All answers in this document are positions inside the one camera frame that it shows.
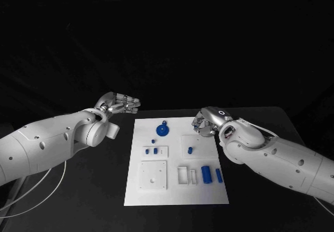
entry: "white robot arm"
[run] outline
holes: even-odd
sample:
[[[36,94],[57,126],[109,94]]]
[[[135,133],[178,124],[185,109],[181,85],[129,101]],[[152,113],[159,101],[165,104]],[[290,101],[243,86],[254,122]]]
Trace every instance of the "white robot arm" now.
[[[116,113],[136,113],[139,100],[106,93],[93,108],[33,122],[0,139],[0,186],[57,166],[76,152],[115,139],[119,127],[107,122]]]
[[[273,137],[264,137],[253,124],[233,120],[221,108],[201,108],[191,125],[204,137],[218,131],[220,146],[231,162],[244,163],[280,186],[334,204],[332,160],[273,133]]]

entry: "blue object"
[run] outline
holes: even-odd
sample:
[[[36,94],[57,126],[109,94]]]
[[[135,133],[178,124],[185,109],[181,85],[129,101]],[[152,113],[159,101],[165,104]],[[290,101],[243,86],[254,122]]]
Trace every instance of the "blue object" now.
[[[223,179],[221,179],[218,168],[215,169],[215,173],[217,173],[217,182],[221,183]]]
[[[210,167],[208,166],[201,167],[201,176],[203,176],[204,184],[210,184],[211,183],[211,177],[210,177]]]
[[[158,136],[167,136],[168,134],[168,126],[165,121],[162,121],[162,124],[156,127],[156,134]]]

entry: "white platform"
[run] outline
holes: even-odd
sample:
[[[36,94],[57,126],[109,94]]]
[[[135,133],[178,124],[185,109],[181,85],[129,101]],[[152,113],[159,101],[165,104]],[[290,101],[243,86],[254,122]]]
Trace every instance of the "white platform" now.
[[[167,121],[168,135],[159,137],[155,133],[156,126],[161,125],[162,121]],[[177,205],[177,204],[228,204],[227,193],[224,183],[217,182],[215,168],[220,169],[220,163],[217,158],[217,149],[214,138],[198,138],[197,133],[191,127],[192,117],[174,117],[174,118],[146,118],[136,119],[133,124],[133,136],[132,136],[132,147],[131,147],[131,158],[128,166],[128,177],[126,177],[126,190],[125,190],[125,202],[123,205]],[[187,137],[185,142],[182,135],[194,135]],[[194,151],[205,151],[198,153],[198,157],[187,159],[184,157],[182,147],[190,146],[192,138],[195,144],[192,147]],[[145,189],[139,188],[142,185],[142,179],[152,179],[154,182],[159,178],[159,174],[142,177],[139,174],[141,163],[149,161],[149,158],[142,158],[143,147],[162,147],[167,146],[167,158],[151,159],[152,161],[167,161],[167,184],[165,189],[161,190],[151,188],[149,185]],[[210,166],[210,174],[213,182],[210,184],[203,183],[201,178],[201,166]],[[177,167],[187,167],[187,178],[188,185],[178,185],[178,172]],[[195,185],[190,184],[190,170],[195,170]]]

